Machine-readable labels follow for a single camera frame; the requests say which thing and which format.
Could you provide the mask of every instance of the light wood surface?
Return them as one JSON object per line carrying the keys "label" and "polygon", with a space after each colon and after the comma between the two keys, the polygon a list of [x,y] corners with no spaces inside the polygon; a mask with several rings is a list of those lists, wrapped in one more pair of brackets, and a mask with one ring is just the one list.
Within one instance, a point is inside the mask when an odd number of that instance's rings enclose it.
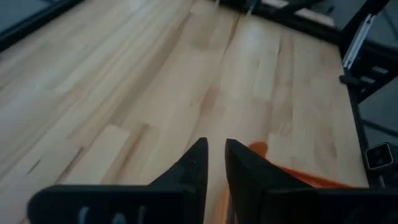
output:
{"label": "light wood surface", "polygon": [[148,184],[209,141],[206,222],[224,143],[367,186],[338,49],[207,0],[86,0],[0,54],[0,217],[58,184]]}

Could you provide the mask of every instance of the black metal frame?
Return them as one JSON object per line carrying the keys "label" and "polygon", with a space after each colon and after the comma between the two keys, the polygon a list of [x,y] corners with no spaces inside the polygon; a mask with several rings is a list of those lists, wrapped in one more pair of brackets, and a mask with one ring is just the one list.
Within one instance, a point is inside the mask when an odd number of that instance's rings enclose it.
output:
{"label": "black metal frame", "polygon": [[[311,21],[295,15],[294,12],[310,7],[317,0],[304,0],[297,4],[288,4],[282,8],[264,4],[257,1],[254,6],[245,0],[221,0],[220,4],[234,10],[246,13],[251,9],[251,14],[278,22],[289,28],[304,32],[316,38],[325,40],[339,47],[341,57],[346,54],[356,31],[368,14],[378,14],[389,0],[367,0],[362,8],[353,16],[343,30]],[[347,84],[349,98],[353,109],[356,130],[363,159],[364,152],[369,147],[364,131],[364,122],[361,118],[358,105],[367,97],[378,91],[398,76],[398,49],[391,49],[381,44],[365,40],[355,63],[350,71],[340,77]],[[366,170],[368,182],[371,187],[380,186],[379,175]]]}
{"label": "black metal frame", "polygon": [[60,0],[0,32],[0,52],[33,33],[83,0]]}

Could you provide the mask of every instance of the black plastic part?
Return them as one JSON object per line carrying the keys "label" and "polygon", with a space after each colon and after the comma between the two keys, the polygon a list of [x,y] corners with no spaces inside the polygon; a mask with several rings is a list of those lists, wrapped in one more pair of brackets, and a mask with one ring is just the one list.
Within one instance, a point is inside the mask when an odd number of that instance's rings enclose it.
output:
{"label": "black plastic part", "polygon": [[27,216],[31,224],[202,224],[207,177],[208,145],[201,138],[148,186],[53,186],[33,196]]}
{"label": "black plastic part", "polygon": [[365,155],[368,162],[368,169],[381,170],[394,163],[391,149],[386,143],[366,150]]}
{"label": "black plastic part", "polygon": [[378,14],[390,0],[367,0],[361,9],[353,16],[341,31],[341,42],[339,43],[340,51],[344,55],[349,48],[350,43],[354,39],[356,31],[362,22],[369,15]]}
{"label": "black plastic part", "polygon": [[315,189],[236,140],[226,171],[238,223],[397,223],[394,189]]}
{"label": "black plastic part", "polygon": [[324,0],[301,0],[301,1],[290,2],[286,6],[282,7],[280,9],[280,11],[294,13],[300,9],[309,8],[309,7],[313,6],[314,4],[322,2],[322,1],[324,1]]}
{"label": "black plastic part", "polygon": [[227,139],[225,162],[238,223],[260,223],[264,189],[311,187],[270,164],[237,140]]}
{"label": "black plastic part", "polygon": [[83,0],[59,0],[34,15],[0,32],[0,52],[44,26]]}

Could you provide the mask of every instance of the orange piece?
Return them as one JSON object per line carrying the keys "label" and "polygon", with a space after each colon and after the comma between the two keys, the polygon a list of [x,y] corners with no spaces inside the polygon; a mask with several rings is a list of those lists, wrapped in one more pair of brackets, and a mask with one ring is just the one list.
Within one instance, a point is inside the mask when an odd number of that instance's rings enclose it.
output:
{"label": "orange piece", "polygon": [[[252,151],[254,151],[255,153],[259,154],[261,157],[266,159],[266,155],[268,152],[268,145],[266,142],[263,142],[263,141],[254,142],[249,145],[249,148]],[[311,185],[312,187],[316,187],[316,188],[352,188],[349,185],[335,182],[332,180],[328,180],[328,179],[325,179],[322,177],[317,177],[315,175],[307,174],[302,171],[297,171],[297,170],[293,170],[290,168],[278,166],[277,164],[274,164],[274,165],[281,168],[286,173],[294,176],[295,178]]]}

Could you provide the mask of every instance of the wood grain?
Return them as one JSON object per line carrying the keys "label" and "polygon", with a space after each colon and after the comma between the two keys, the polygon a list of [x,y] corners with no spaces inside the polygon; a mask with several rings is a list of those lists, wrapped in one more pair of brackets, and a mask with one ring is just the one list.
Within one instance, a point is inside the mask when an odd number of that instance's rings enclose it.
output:
{"label": "wood grain", "polygon": [[367,186],[338,49],[273,22],[207,0],[86,0],[0,57],[4,223],[55,183],[148,184],[200,137],[205,223],[226,205],[227,138]]}

